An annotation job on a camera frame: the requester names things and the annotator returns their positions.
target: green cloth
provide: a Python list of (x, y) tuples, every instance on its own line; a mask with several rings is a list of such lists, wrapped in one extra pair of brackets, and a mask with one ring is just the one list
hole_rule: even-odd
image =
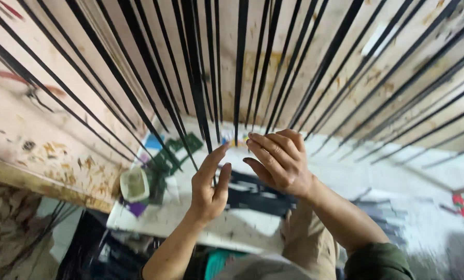
[(369, 244), (355, 251), (346, 262), (348, 280), (413, 280), (403, 252), (391, 243)]

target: khaki pants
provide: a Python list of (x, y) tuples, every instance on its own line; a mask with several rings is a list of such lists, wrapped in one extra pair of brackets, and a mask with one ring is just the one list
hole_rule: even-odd
[(291, 215), (282, 256), (316, 279), (336, 279), (339, 245), (313, 210), (302, 202)]

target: plastic container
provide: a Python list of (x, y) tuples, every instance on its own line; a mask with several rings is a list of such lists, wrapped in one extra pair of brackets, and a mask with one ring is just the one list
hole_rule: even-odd
[(123, 198), (130, 203), (146, 199), (150, 194), (147, 175), (140, 167), (134, 167), (122, 173), (120, 177), (120, 186)]

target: finger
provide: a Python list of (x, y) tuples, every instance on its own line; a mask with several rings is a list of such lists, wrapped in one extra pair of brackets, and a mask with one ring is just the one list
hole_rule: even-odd
[(279, 145), (291, 158), (300, 159), (299, 151), (291, 138), (275, 133), (267, 134), (265, 137)]
[(220, 171), (218, 177), (218, 186), (213, 194), (213, 200), (227, 200), (228, 199), (228, 181), (232, 174), (232, 164), (230, 162), (225, 163)]
[(213, 178), (218, 168), (218, 163), (223, 159), (228, 150), (229, 143), (223, 144), (206, 156), (199, 168), (199, 175), (203, 178)]
[(282, 147), (277, 145), (277, 143), (258, 133), (250, 132), (248, 136), (254, 140), (254, 142), (258, 143), (263, 149), (269, 152), (281, 166), (287, 167), (292, 163), (292, 158), (282, 149)]
[(261, 162), (251, 157), (245, 157), (242, 161), (247, 163), (253, 169), (254, 173), (258, 175), (261, 181), (265, 182), (270, 187), (275, 186), (275, 181), (273, 180), (272, 174), (268, 172), (268, 170), (264, 165), (261, 164)]
[(285, 169), (280, 165), (280, 163), (271, 154), (264, 150), (260, 144), (256, 143), (252, 139), (248, 139), (246, 144), (249, 150), (253, 152), (271, 175), (282, 176), (286, 174)]
[(297, 133), (294, 130), (281, 130), (276, 132), (276, 134), (279, 134), (281, 136), (285, 136), (289, 139), (291, 139), (294, 143), (294, 145), (297, 147), (298, 151), (306, 151), (304, 148), (304, 139), (303, 135), (301, 133)]

